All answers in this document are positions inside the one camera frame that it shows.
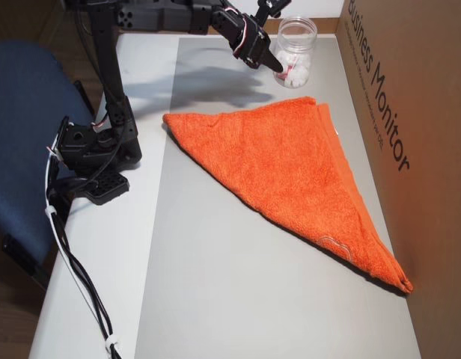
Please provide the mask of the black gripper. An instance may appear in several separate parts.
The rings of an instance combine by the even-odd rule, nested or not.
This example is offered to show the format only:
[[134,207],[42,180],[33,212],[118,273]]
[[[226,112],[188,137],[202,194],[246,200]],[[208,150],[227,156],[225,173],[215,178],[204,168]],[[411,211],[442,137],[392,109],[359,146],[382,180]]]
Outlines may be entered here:
[[275,73],[282,73],[283,66],[269,50],[270,39],[263,29],[246,13],[241,14],[240,17],[244,27],[238,44],[233,49],[233,56],[252,69],[264,65]]

